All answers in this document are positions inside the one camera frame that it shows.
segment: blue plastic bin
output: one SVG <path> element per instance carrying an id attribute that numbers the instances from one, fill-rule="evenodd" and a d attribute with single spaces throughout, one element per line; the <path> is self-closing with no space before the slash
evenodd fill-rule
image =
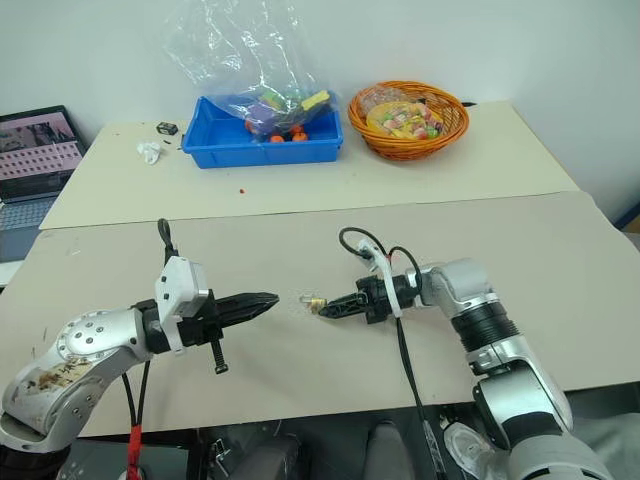
<path id="1" fill-rule="evenodd" d="M 182 142 L 200 168 L 335 162 L 342 145 L 340 116 L 332 111 L 304 126 L 306 142 L 257 143 L 244 120 L 200 97 Z"/>

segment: white wall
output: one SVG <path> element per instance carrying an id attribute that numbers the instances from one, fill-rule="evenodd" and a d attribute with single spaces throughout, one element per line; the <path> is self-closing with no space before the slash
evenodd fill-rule
<path id="1" fill-rule="evenodd" d="M 344 100 L 384 79 L 511 99 L 610 218 L 640 201 L 637 0 L 297 3 Z M 110 121 L 190 117 L 198 92 L 157 44 L 175 4 L 0 0 L 0 112 L 62 103 L 89 139 Z"/>

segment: orange wicker basket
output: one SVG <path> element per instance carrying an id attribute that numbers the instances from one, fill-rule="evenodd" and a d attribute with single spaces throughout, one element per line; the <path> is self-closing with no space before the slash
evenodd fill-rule
<path id="1" fill-rule="evenodd" d="M 384 135 L 369 128 L 366 115 L 360 106 L 360 100 L 363 96 L 371 94 L 378 86 L 397 88 L 416 100 L 425 98 L 429 108 L 442 117 L 442 133 L 436 138 L 427 140 L 409 140 Z M 349 104 L 349 120 L 374 152 L 389 160 L 396 161 L 426 157 L 455 142 L 469 128 L 469 115 L 457 98 L 443 90 L 420 82 L 381 82 L 361 90 Z"/>

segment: small black box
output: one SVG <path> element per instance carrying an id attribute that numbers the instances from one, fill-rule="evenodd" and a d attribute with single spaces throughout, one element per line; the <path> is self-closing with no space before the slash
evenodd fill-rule
<path id="1" fill-rule="evenodd" d="M 173 123 L 160 122 L 156 126 L 156 130 L 163 135 L 175 135 L 178 132 L 178 127 Z"/>

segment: beige cardboard sheet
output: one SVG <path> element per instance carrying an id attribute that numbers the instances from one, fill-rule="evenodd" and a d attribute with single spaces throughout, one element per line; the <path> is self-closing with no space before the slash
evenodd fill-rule
<path id="1" fill-rule="evenodd" d="M 581 192 L 335 212 L 172 222 L 180 253 L 201 262 L 217 296 L 270 291 L 279 305 L 225 331 L 229 373 L 210 348 L 157 356 L 145 430 L 409 406 L 392 322 L 321 320 L 298 297 L 335 298 L 367 275 L 338 244 L 346 225 L 409 248 L 419 262 L 482 262 L 517 323 L 564 389 L 640 380 L 640 254 Z M 153 223 L 40 234 L 0 295 L 0 385 L 85 311 L 153 295 L 162 267 Z M 407 265 L 398 260 L 397 270 Z M 474 379 L 449 322 L 410 312 L 407 341 L 425 403 L 471 399 Z M 140 371 L 132 375 L 135 385 Z M 124 391 L 106 393 L 85 435 L 129 429 Z"/>
<path id="2" fill-rule="evenodd" d="M 177 150 L 180 133 L 160 135 L 153 122 L 107 125 L 42 229 L 578 190 L 509 103 L 477 105 L 469 115 L 465 136 L 428 161 L 382 160 L 344 124 L 335 163 L 207 170 Z M 148 141 L 163 147 L 154 166 L 136 152 L 139 142 Z"/>

